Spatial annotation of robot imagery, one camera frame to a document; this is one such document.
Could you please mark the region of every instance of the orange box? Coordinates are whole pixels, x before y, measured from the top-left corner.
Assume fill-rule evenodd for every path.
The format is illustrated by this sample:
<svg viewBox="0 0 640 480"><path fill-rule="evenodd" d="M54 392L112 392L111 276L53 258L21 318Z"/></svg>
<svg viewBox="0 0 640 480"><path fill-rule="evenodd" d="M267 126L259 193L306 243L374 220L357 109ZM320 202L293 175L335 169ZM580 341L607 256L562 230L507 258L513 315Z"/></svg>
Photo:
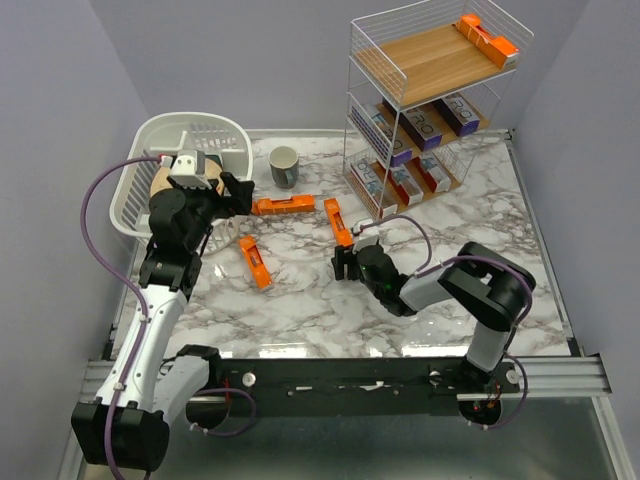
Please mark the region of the orange box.
<svg viewBox="0 0 640 480"><path fill-rule="evenodd" d="M498 67L512 66L518 60L518 48L502 36L493 37L482 28L482 20L476 14L462 15L456 28Z"/></svg>
<svg viewBox="0 0 640 480"><path fill-rule="evenodd" d="M278 215L282 213L313 212L316 201L313 195L294 195L285 200L261 198L253 202L251 213L254 215Z"/></svg>
<svg viewBox="0 0 640 480"><path fill-rule="evenodd" d="M269 275L267 267L265 267L264 263L262 262L262 256L258 251L256 241L253 239L253 237L251 235L242 237L238 240L238 245L240 246L242 254L244 255L244 258L249 265L249 270L251 270L253 278L258 284L258 288L265 289L270 286L272 283L271 275Z"/></svg>
<svg viewBox="0 0 640 480"><path fill-rule="evenodd" d="M324 209L329 217L333 236L336 238L338 245L350 247L353 245L353 237L348 228L345 228L342 217L340 216L340 204L335 198L328 198L324 201Z"/></svg>

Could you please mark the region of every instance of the marble surface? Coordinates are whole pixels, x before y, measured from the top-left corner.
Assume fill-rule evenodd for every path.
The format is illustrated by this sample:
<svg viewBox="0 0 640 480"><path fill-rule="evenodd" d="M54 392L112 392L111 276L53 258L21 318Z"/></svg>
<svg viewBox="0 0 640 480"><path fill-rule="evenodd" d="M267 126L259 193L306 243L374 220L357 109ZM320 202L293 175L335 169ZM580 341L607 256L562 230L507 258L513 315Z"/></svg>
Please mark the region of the marble surface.
<svg viewBox="0 0 640 480"><path fill-rule="evenodd" d="M350 150L360 148L349 139ZM278 145L300 154L300 178L290 191L273 184L267 156ZM480 242L528 269L536 278L534 305L511 346L516 355L568 355L560 315L506 146L490 140L459 189L409 210L429 232L434 261ZM330 258L334 240L322 201L336 197L347 225L367 217L342 178L342 137L264 138L253 141L255 198L316 196L316 212L249 217L242 230L256 239L273 287L261 292L239 248L205 257L191 302L177 323L165 356L184 344L215 346L223 356L375 357L463 355L475 319L454 300L412 317L397 318L364 285L336 282ZM381 227L382 244L399 270L412 272L426 244L409 222ZM118 326L117 354L135 308L127 295Z"/></svg>

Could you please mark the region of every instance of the cable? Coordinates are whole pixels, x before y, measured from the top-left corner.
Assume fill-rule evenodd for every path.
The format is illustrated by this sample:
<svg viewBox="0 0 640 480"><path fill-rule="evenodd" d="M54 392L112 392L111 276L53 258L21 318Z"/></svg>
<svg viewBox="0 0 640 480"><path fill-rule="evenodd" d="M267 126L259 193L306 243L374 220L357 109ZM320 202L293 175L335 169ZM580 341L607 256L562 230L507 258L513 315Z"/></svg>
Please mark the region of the cable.
<svg viewBox="0 0 640 480"><path fill-rule="evenodd" d="M166 376L167 373L169 373L169 371L171 370L171 367L169 367L169 370L166 373L164 373L162 369L167 366L167 363L175 362L176 358L178 357L169 357L169 358L163 359L162 362L160 362L160 368L158 369L158 373L163 377Z"/></svg>
<svg viewBox="0 0 640 480"><path fill-rule="evenodd" d="M407 220L408 222L413 223L418 228L418 230L420 230L420 233L422 233L422 236L424 237L425 242L427 242L427 248L429 249L429 252L427 254L427 261L424 262L422 265L420 265L416 269L416 271L426 268L431 263L431 258L433 257L433 247L431 246L431 240L429 240L429 235L427 234L427 231L424 229L422 225L420 225L413 218L407 215L402 215L402 214L390 215L388 217L383 218L382 220L378 220L377 222L369 223L367 225L360 227L360 231L362 232L367 228L377 227L378 225L382 225L383 223L387 223L387 222L390 222L391 220L396 220L396 219Z"/></svg>
<svg viewBox="0 0 640 480"><path fill-rule="evenodd" d="M80 228L82 230L82 237L84 238L84 242L87 244L87 248L91 252L91 255L93 255L93 257L98 261L98 263L102 265L109 273L111 273L114 277L116 277L118 280L124 283L127 287L129 287L129 289L134 293L134 295L138 297L138 301L140 302L142 318L146 319L149 315L149 308L147 306L147 302L144 298L144 295L131 280L129 280L122 273L118 272L102 255L100 255L100 252L98 252L93 242L91 241L91 238L89 237L89 231L87 229L87 207L89 206L89 200L91 199L91 195L93 195L93 192L95 191L96 187L100 184L100 182L102 182L102 180L104 180L107 177L107 175L109 175L112 172L115 172L120 168L126 167L127 165L132 165L134 163L142 163L142 162L160 163L160 159L157 157L132 158L130 160L117 163L116 165L108 168L107 170L105 170L104 172L102 172L100 175L96 177L96 179L87 189L87 193L85 194L84 199L82 200L82 207L80 209ZM124 367L120 372L120 377L118 379L118 382L122 385L124 385L124 382L127 379L127 375L129 374L129 371L133 366L135 357L138 353L138 350L140 349L142 340L144 339L144 334L146 329L147 329L147 322L141 321L140 328L138 329L138 334L136 335L133 346L131 347L131 353L129 354L129 357L125 361ZM121 393L122 393L122 390L114 390L114 394L111 399L111 404L109 405L109 409L107 410L107 419L106 419L105 428L104 428L104 450L105 450L105 455L107 457L107 464L109 465L111 474L114 476L116 480L125 480L124 476L122 476L122 474L120 473L120 470L118 470L118 466L116 465L116 460L113 455L113 445L111 440L112 433L113 433L112 432L113 418L116 413L116 408L117 408L118 400L120 398ZM149 478L149 476L150 476L150 473L148 472L145 478Z"/></svg>
<svg viewBox="0 0 640 480"><path fill-rule="evenodd" d="M241 433L246 432L255 424L256 416L258 414L258 405L256 405L256 401L253 399L251 395L249 395L244 390L240 390L238 388L211 388L209 390L201 390L196 395L221 395L221 394L237 394L241 395L247 400L249 400L249 404L251 405L251 414L249 415L249 420L242 427L231 430L228 432L219 432L216 430L209 430L207 428L202 428L197 423L193 423L191 428L193 430L198 430L199 432L204 433L205 435L210 435L212 437L235 437L236 435L240 435Z"/></svg>
<svg viewBox="0 0 640 480"><path fill-rule="evenodd" d="M518 368L520 369L520 371L522 372L522 383L524 384L522 386L522 397L520 397L520 401L518 402L518 405L516 406L515 410L513 412L511 412L511 415L509 415L504 420L499 421L498 423L495 423L493 425L483 425L482 428L484 428L486 430L495 430L497 428L504 427L508 423L511 423L511 421L514 418L516 418L520 414L522 409L524 408L524 404L527 401L527 395L529 394L529 379L527 377L527 372L524 369L524 365L522 365L522 362L520 362L520 360L518 360L516 357L513 357L513 356L509 355L506 352L505 352L504 356L505 356L505 358L508 358L513 363L515 363L518 366Z"/></svg>

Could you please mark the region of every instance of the white plastic basket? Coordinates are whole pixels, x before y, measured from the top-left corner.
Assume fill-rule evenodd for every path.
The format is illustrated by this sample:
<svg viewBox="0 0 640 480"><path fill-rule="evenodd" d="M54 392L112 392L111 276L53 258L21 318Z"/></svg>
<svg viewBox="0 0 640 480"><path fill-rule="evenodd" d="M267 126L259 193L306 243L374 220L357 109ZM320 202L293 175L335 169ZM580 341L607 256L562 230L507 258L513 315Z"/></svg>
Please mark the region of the white plastic basket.
<svg viewBox="0 0 640 480"><path fill-rule="evenodd" d="M129 158L160 153L175 155L179 150L192 148L205 154L221 152L224 171L239 180L251 179L253 153L247 133L228 118L209 113L165 113L147 120L136 133ZM109 207L113 226L145 245L151 238L149 189L158 168L151 162L126 166ZM241 218L216 220L205 252L221 250L237 238Z"/></svg>

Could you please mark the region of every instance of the mug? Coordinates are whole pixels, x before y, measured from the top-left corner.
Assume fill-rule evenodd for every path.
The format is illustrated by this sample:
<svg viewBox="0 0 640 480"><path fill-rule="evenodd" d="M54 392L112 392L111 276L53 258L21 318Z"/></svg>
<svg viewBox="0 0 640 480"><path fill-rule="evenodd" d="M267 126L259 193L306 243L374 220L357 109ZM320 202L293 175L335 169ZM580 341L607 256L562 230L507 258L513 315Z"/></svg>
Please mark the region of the mug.
<svg viewBox="0 0 640 480"><path fill-rule="evenodd" d="M293 188L298 181L298 152L291 147L276 147L269 154L271 176L280 188Z"/></svg>

